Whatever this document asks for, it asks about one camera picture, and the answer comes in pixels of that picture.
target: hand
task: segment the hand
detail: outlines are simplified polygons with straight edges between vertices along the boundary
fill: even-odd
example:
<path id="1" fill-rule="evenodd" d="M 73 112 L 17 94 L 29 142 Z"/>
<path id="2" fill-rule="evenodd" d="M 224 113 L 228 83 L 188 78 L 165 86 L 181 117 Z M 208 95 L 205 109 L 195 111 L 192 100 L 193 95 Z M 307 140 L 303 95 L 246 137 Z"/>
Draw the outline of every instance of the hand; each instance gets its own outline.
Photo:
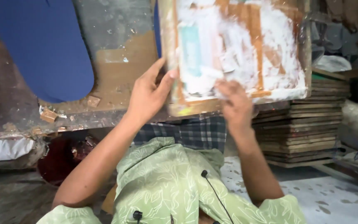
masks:
<path id="1" fill-rule="evenodd" d="M 162 108 L 177 76 L 177 71 L 171 70 L 157 86 L 156 78 L 164 63 L 165 59 L 158 60 L 135 81 L 127 115 L 139 128 Z"/>
<path id="2" fill-rule="evenodd" d="M 234 138 L 244 138 L 253 134 L 253 104 L 246 90 L 236 81 L 227 82 L 220 79 L 216 81 L 215 88 L 227 98 L 221 101 L 221 105 L 230 134 Z"/>

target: green shirt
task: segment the green shirt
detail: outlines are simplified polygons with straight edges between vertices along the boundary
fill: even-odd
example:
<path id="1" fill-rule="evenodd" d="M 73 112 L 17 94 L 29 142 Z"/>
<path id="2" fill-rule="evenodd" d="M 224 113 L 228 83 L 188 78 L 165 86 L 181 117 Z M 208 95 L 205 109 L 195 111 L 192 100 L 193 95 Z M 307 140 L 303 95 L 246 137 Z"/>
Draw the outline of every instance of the green shirt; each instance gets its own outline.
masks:
<path id="1" fill-rule="evenodd" d="M 154 138 L 128 150 L 117 166 L 117 195 L 112 224 L 136 223 L 132 214 L 143 213 L 140 223 L 197 224 L 198 209 L 221 224 L 303 224 L 305 217 L 294 196 L 265 200 L 258 208 L 228 191 L 220 180 L 224 158 L 218 150 L 192 150 L 175 144 L 174 138 Z M 38 224 L 99 224 L 92 209 L 57 206 Z"/>

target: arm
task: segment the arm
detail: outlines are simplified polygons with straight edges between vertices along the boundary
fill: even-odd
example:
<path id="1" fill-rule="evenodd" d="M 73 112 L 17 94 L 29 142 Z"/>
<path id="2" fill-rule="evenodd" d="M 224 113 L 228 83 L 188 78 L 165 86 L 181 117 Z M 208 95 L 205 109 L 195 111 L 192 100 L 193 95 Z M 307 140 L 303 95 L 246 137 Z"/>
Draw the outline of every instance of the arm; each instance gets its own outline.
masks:
<path id="1" fill-rule="evenodd" d="M 164 59 L 158 60 L 137 79 L 127 113 L 63 181 L 52 208 L 58 205 L 80 208 L 92 203 L 93 196 L 112 175 L 137 132 L 164 104 L 176 77 L 176 72 L 170 71 L 156 86 L 156 77 L 164 63 Z"/>
<path id="2" fill-rule="evenodd" d="M 224 80 L 217 81 L 216 88 L 227 97 L 222 101 L 223 115 L 238 148 L 244 185 L 252 203 L 259 207 L 265 199 L 283 197 L 251 127 L 253 105 L 245 89 L 235 81 Z"/>

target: plaid fabric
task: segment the plaid fabric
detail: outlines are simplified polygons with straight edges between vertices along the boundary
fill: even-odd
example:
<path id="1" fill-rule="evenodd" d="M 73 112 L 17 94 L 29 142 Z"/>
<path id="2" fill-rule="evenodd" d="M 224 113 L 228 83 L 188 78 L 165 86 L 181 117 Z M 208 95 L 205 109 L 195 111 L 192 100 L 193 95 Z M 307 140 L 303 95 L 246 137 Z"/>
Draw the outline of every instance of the plaid fabric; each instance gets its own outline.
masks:
<path id="1" fill-rule="evenodd" d="M 223 153 L 226 134 L 223 117 L 192 118 L 179 122 L 145 124 L 135 136 L 132 145 L 140 146 L 156 137 L 174 137 L 175 143 L 187 148 L 218 149 Z"/>

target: stack of wooden boards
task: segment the stack of wooden boards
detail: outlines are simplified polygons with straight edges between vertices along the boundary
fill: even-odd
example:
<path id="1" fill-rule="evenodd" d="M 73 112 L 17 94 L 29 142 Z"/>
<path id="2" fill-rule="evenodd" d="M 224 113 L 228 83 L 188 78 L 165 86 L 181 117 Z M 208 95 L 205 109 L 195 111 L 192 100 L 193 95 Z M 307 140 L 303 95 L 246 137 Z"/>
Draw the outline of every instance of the stack of wooden boards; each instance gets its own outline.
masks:
<path id="1" fill-rule="evenodd" d="M 262 112 L 253 120 L 269 163 L 291 168 L 332 162 L 350 87 L 343 80 L 321 78 L 312 79 L 311 86 L 311 97 L 291 101 L 289 109 Z"/>

